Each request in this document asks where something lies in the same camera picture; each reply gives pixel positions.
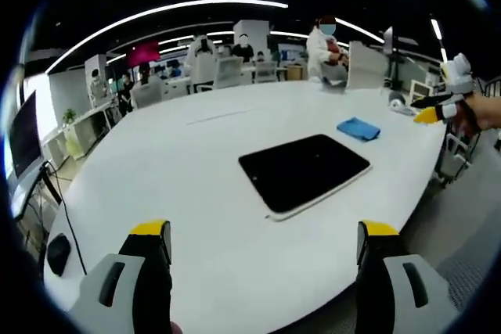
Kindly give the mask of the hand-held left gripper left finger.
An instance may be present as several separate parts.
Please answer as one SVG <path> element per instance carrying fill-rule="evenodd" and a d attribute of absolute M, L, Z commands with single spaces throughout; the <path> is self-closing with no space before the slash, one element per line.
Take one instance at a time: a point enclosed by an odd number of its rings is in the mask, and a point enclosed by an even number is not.
<path fill-rule="evenodd" d="M 131 230 L 81 280 L 69 315 L 83 333 L 172 333 L 171 223 Z"/>

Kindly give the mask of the person's right hand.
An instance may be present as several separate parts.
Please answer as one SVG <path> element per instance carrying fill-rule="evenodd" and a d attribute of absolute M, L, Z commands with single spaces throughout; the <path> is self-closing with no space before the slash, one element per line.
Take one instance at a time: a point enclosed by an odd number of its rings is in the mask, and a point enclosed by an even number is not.
<path fill-rule="evenodd" d="M 475 93 L 467 96 L 458 107 L 456 125 L 469 135 L 500 129 L 500 97 L 485 97 Z"/>

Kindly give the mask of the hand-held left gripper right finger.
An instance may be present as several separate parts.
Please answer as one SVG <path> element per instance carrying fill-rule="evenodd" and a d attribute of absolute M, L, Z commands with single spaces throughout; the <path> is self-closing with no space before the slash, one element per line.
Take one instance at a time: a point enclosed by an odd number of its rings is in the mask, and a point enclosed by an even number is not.
<path fill-rule="evenodd" d="M 449 284 L 389 224 L 358 223 L 357 333 L 443 333 L 458 316 Z"/>

